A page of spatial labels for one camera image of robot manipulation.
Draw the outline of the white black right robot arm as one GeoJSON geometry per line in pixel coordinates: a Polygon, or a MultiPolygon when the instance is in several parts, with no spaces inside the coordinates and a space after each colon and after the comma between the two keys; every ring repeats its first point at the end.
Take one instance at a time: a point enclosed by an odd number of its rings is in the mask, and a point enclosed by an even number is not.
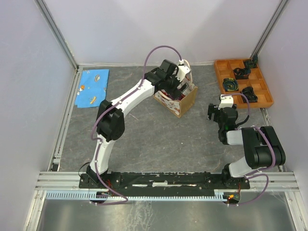
{"type": "Polygon", "coordinates": [[[208,119],[218,124],[218,139],[224,145],[241,145],[244,156],[227,164],[221,173],[221,184],[232,188],[238,179],[246,179],[253,174],[285,164],[286,155],[272,126],[242,128],[250,114],[242,122],[237,122],[238,111],[234,103],[235,94],[222,94],[219,104],[209,104],[208,119]]]}

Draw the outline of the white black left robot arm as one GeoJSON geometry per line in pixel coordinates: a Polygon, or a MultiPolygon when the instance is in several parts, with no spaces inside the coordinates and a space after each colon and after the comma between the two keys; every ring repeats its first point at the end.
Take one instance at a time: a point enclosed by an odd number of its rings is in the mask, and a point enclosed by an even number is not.
{"type": "Polygon", "coordinates": [[[144,74],[136,86],[111,102],[99,106],[91,139],[97,142],[95,154],[86,173],[90,183],[100,188],[106,184],[109,157],[116,140],[125,131],[126,115],[143,100],[157,93],[179,101],[191,83],[191,68],[186,60],[175,64],[164,60],[159,67],[144,74]]]}

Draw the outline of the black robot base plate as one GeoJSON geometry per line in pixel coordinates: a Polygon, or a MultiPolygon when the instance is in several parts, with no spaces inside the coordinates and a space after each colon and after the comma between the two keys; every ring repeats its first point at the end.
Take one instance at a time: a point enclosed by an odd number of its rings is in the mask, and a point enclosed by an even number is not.
{"type": "Polygon", "coordinates": [[[100,175],[84,173],[80,175],[79,188],[96,189],[102,196],[106,187],[104,183],[117,193],[128,199],[184,199],[213,197],[215,190],[250,189],[247,179],[235,179],[223,184],[220,174],[209,172],[193,173],[136,173],[110,172],[100,175]]]}

